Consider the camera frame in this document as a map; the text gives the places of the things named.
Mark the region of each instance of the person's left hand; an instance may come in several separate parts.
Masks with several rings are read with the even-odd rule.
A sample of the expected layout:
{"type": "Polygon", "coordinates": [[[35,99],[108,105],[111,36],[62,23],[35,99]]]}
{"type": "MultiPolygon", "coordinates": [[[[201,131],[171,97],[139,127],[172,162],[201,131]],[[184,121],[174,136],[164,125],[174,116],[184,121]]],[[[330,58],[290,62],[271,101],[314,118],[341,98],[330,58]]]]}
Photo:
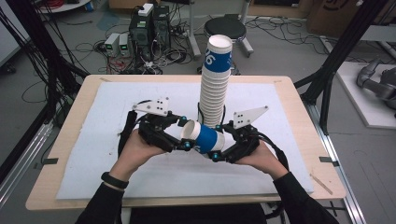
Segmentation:
{"type": "Polygon", "coordinates": [[[150,146],[134,130],[128,138],[121,155],[109,174],[119,180],[128,181],[131,175],[151,157],[163,154],[162,149],[150,146]]]}

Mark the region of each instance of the person's right hand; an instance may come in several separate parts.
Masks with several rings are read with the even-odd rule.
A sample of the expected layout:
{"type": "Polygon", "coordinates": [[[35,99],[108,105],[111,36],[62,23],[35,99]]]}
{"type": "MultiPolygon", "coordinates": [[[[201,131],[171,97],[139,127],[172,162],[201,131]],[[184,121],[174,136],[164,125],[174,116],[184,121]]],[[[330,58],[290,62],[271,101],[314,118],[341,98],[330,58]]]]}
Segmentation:
{"type": "Polygon", "coordinates": [[[274,180],[288,173],[288,170],[274,156],[267,145],[260,140],[259,146],[249,156],[246,156],[235,164],[250,165],[270,175],[274,180]]]}

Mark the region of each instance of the black sleeve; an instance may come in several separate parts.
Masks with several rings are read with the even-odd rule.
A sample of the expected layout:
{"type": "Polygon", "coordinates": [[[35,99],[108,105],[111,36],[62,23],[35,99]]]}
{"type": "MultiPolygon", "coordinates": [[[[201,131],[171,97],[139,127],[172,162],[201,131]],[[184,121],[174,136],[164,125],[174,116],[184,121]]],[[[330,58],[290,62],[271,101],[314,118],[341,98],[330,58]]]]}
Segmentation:
{"type": "Polygon", "coordinates": [[[274,184],[290,223],[338,223],[320,203],[309,197],[292,173],[275,180],[274,184]]]}
{"type": "Polygon", "coordinates": [[[114,224],[120,211],[123,193],[102,183],[76,223],[114,224]]]}

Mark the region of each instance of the human hand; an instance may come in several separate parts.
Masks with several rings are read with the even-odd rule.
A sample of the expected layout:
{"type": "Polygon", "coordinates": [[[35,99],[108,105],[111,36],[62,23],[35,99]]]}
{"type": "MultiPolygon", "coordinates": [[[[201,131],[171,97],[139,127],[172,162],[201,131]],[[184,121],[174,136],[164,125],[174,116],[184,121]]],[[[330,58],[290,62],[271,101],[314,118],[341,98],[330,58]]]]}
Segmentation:
{"type": "Polygon", "coordinates": [[[138,130],[134,130],[109,174],[119,180],[128,181],[139,166],[146,163],[151,157],[164,152],[158,147],[147,144],[139,135],[138,130]]]}
{"type": "Polygon", "coordinates": [[[288,170],[280,163],[262,140],[260,140],[260,144],[256,150],[237,161],[236,164],[250,165],[270,175],[274,180],[288,173],[288,170]]]}

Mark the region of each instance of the black stool seat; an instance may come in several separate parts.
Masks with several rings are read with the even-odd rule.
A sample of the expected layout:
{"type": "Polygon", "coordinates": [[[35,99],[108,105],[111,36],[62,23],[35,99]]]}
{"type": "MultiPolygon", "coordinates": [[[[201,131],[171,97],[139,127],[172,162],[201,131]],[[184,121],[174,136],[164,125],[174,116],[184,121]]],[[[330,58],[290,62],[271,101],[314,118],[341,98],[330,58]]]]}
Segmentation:
{"type": "Polygon", "coordinates": [[[226,35],[230,37],[232,41],[239,42],[245,38],[247,28],[239,20],[219,17],[207,21],[205,23],[204,32],[207,36],[226,35]]]}

